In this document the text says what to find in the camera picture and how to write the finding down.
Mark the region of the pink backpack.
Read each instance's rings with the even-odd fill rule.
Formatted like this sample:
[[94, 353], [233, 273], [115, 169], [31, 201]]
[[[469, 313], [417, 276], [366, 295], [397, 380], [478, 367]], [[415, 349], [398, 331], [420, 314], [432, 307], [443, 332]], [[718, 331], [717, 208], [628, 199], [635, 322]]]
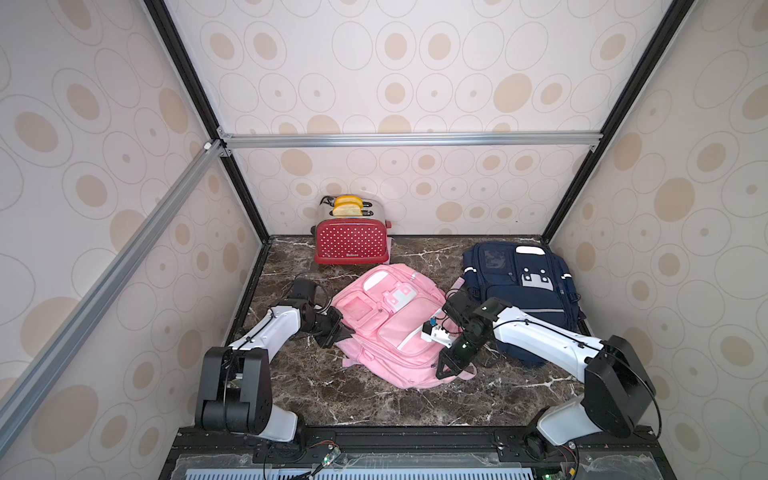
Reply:
[[445, 293], [434, 281], [404, 264], [380, 265], [337, 293], [331, 305], [354, 330], [335, 344], [345, 368], [361, 366], [400, 389], [429, 389], [454, 380], [470, 380], [476, 368], [440, 380], [437, 343], [421, 339], [422, 325], [432, 321], [451, 333], [457, 326], [442, 311]]

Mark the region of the navy blue backpack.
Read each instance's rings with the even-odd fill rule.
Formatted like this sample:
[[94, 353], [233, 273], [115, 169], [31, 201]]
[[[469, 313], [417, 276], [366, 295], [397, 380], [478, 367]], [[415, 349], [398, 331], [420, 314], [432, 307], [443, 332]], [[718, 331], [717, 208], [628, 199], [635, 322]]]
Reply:
[[464, 287], [479, 303], [510, 303], [495, 322], [503, 353], [531, 367], [556, 364], [585, 380], [598, 341], [578, 333], [578, 295], [565, 261], [546, 246], [484, 242], [463, 253]]

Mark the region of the red polka dot toaster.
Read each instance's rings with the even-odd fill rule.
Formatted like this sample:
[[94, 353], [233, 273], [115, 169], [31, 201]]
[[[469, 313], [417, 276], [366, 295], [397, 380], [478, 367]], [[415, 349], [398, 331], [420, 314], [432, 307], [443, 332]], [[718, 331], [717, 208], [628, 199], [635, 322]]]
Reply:
[[324, 265], [375, 265], [390, 261], [391, 222], [377, 201], [361, 198], [362, 217], [332, 215], [334, 199], [326, 195], [318, 205], [318, 219], [311, 229], [315, 241], [314, 261]]

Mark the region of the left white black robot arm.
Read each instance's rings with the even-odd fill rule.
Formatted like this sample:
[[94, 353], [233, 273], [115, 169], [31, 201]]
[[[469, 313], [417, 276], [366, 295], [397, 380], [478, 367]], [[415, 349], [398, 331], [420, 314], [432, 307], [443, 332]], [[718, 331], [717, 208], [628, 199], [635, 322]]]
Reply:
[[203, 358], [194, 425], [205, 431], [255, 436], [273, 442], [298, 442], [297, 414], [273, 403], [270, 363], [287, 340], [305, 333], [329, 349], [354, 332], [329, 303], [315, 301], [319, 285], [293, 282], [286, 296], [241, 338], [209, 349]]

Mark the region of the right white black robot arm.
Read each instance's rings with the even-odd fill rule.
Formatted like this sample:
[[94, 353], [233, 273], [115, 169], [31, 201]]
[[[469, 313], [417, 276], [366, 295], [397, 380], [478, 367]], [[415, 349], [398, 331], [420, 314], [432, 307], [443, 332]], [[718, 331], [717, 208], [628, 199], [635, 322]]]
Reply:
[[443, 347], [436, 366], [439, 379], [467, 372], [478, 352], [495, 340], [552, 363], [582, 383], [581, 395], [541, 410], [527, 426], [523, 444], [534, 458], [595, 433], [628, 438], [645, 412], [658, 406], [656, 389], [627, 340], [577, 334], [496, 297], [482, 304], [464, 292], [447, 297], [423, 324], [421, 336]]

